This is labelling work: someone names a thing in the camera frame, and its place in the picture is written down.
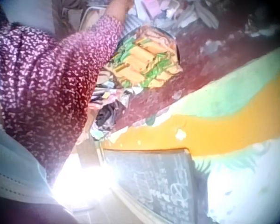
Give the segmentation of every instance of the woman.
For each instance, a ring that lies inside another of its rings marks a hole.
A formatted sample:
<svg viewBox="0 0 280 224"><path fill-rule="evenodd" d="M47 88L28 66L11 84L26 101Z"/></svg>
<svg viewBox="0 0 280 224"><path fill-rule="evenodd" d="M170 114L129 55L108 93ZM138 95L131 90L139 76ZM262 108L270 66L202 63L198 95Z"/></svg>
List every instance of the woman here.
<svg viewBox="0 0 280 224"><path fill-rule="evenodd" d="M98 72L113 55L132 5L113 0L94 27L61 42L0 20L2 125L45 168L50 185L85 125Z"/></svg>
<svg viewBox="0 0 280 224"><path fill-rule="evenodd" d="M77 224L49 184L85 125L132 4L113 0L91 30L61 42L0 16L0 224Z"/></svg>

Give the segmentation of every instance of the floral print sleeve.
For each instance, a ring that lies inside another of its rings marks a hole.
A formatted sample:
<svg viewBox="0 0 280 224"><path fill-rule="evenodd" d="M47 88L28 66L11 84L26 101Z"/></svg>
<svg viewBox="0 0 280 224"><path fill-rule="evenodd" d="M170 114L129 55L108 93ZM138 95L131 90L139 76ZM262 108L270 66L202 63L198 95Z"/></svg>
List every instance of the floral print sleeve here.
<svg viewBox="0 0 280 224"><path fill-rule="evenodd" d="M98 72L122 29L107 15L61 42L34 28L0 28L3 126L45 167L51 185L82 132Z"/></svg>

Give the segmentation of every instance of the painted wall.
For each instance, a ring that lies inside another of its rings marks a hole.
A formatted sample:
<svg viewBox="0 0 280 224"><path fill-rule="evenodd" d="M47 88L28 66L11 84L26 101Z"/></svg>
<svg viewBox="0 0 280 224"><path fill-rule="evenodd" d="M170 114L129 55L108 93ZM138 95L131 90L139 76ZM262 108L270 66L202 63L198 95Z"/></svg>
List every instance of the painted wall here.
<svg viewBox="0 0 280 224"><path fill-rule="evenodd" d="M114 133L103 148L187 148L219 223L280 217L280 48Z"/></svg>

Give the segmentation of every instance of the green painted stripe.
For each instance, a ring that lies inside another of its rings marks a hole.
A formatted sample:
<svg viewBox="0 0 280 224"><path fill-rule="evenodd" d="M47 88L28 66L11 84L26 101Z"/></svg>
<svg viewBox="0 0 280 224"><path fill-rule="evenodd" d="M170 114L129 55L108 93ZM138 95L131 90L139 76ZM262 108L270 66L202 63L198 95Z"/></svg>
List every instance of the green painted stripe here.
<svg viewBox="0 0 280 224"><path fill-rule="evenodd" d="M209 118L233 114L279 72L280 48L183 97L168 112Z"/></svg>

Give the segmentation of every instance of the hand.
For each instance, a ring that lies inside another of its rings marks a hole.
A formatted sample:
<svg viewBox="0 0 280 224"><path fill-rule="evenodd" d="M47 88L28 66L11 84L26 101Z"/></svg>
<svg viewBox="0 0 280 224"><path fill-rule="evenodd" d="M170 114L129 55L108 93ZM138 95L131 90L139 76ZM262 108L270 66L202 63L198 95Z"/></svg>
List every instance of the hand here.
<svg viewBox="0 0 280 224"><path fill-rule="evenodd" d="M106 10L106 14L124 22L127 12L133 5L133 0L112 0Z"/></svg>

